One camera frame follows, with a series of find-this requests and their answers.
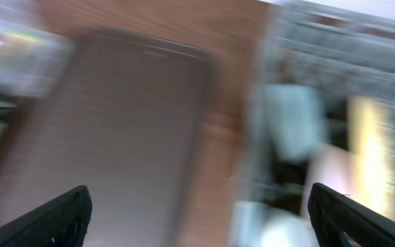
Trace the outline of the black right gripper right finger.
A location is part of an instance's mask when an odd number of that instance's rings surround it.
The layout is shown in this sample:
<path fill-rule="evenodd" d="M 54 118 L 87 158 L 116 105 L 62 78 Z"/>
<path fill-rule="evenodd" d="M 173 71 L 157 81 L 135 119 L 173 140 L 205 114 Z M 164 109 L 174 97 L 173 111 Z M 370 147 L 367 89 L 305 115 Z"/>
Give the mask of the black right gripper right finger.
<path fill-rule="evenodd" d="M 395 247 L 395 222 L 349 197 L 315 183 L 308 200 L 312 227 L 321 247 Z"/>

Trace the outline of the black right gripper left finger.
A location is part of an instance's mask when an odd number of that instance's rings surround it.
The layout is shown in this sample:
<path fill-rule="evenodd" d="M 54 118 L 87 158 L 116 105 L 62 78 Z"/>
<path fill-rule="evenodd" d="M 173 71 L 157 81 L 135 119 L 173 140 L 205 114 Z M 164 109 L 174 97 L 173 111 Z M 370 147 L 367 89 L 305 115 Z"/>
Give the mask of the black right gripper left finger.
<path fill-rule="evenodd" d="M 0 227 L 0 247 L 82 247 L 93 204 L 79 185 Z"/>

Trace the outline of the white bowl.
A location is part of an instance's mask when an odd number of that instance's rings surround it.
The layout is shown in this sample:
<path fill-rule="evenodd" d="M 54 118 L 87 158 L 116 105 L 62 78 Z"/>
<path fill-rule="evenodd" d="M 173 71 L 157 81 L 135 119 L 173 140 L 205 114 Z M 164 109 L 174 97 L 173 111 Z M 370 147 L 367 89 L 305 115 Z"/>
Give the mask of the white bowl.
<path fill-rule="evenodd" d="M 307 205 L 314 183 L 322 183 L 341 194 L 350 195 L 350 153 L 333 145 L 324 145 L 309 163 L 300 210 L 301 216 L 308 221 Z"/>

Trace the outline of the white cup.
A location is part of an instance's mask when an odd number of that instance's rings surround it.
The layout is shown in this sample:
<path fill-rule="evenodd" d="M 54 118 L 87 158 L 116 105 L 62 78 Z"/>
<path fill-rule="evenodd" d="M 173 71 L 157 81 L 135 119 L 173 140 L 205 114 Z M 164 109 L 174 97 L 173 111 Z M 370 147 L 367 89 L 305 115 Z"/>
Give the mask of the white cup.
<path fill-rule="evenodd" d="M 253 201 L 232 210 L 229 247 L 318 247 L 309 222 L 288 211 Z"/>

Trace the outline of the yellow plate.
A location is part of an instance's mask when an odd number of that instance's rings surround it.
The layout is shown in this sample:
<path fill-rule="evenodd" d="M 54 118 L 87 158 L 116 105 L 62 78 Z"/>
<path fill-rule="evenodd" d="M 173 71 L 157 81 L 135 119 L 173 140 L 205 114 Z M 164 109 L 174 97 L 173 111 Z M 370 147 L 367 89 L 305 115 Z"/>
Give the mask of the yellow plate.
<path fill-rule="evenodd" d="M 350 197 L 395 220 L 395 158 L 390 114 L 377 100 L 361 95 L 348 101 Z"/>

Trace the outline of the blue bowl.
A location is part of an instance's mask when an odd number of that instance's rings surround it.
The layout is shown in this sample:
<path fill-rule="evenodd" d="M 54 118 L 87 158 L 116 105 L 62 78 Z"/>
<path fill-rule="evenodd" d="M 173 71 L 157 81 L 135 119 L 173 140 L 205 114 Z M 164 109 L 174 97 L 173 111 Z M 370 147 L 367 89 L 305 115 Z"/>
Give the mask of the blue bowl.
<path fill-rule="evenodd" d="M 258 88 L 265 134 L 277 159 L 287 163 L 309 160 L 328 142 L 328 124 L 320 94 L 299 84 L 265 84 Z"/>

